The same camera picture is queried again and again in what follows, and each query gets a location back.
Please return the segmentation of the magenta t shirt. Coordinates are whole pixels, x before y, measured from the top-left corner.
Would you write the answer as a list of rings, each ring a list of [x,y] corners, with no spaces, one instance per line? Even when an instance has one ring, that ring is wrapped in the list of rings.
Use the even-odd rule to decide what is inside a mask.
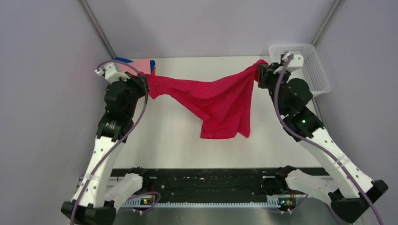
[[[202,120],[202,139],[230,139],[251,133],[251,102],[259,81],[258,60],[240,73],[212,82],[175,79],[147,74],[149,96],[168,95]]]

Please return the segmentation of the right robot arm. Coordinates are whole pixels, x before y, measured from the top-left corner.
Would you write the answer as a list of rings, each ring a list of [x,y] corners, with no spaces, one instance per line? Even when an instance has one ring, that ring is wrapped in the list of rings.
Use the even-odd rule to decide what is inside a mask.
[[[363,173],[332,140],[321,120],[307,107],[313,98],[307,82],[291,78],[291,73],[279,63],[261,63],[258,70],[258,86],[269,91],[285,132],[314,156],[331,177],[327,181],[285,166],[277,170],[274,179],[266,179],[265,193],[304,193],[325,203],[350,224],[371,209],[382,224],[375,202],[388,190],[387,184]]]

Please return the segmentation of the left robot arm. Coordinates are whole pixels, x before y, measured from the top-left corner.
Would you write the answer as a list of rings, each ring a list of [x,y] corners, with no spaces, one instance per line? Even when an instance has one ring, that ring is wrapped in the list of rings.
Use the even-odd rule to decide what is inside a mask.
[[[137,102],[144,97],[147,104],[148,92],[147,77],[141,73],[126,73],[106,87],[105,113],[98,124],[91,160],[72,199],[61,206],[70,224],[111,225],[130,196],[149,191],[150,180],[134,173],[107,188],[120,151],[144,115],[145,107],[133,120]]]

